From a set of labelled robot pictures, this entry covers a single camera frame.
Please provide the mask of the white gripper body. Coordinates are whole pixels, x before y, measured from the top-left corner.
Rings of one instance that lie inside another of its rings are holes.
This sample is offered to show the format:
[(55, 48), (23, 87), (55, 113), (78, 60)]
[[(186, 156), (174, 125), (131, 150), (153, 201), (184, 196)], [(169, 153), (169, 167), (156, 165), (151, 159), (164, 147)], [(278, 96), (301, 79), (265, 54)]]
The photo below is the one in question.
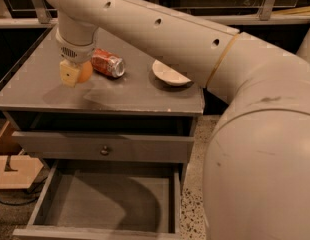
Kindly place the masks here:
[(75, 45), (64, 39), (60, 32), (57, 32), (55, 37), (60, 55), (73, 63), (89, 61), (96, 47), (96, 38), (89, 44)]

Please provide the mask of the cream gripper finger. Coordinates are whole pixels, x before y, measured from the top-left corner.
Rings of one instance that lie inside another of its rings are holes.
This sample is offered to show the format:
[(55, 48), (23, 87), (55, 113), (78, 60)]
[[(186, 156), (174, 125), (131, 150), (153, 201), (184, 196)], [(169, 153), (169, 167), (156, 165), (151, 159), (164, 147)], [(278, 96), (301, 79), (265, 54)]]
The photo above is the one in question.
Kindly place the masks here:
[(62, 83), (68, 87), (74, 87), (78, 83), (82, 67), (65, 59), (60, 62), (59, 68)]

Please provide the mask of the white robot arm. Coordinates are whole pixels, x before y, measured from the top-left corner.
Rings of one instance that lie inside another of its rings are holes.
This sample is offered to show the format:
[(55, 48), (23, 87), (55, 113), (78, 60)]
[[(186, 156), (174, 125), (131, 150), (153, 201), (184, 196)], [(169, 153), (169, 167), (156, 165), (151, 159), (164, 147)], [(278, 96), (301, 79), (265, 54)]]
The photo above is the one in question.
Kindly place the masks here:
[(210, 240), (310, 240), (310, 62), (143, 0), (47, 0), (85, 60), (103, 28), (228, 103), (203, 169)]

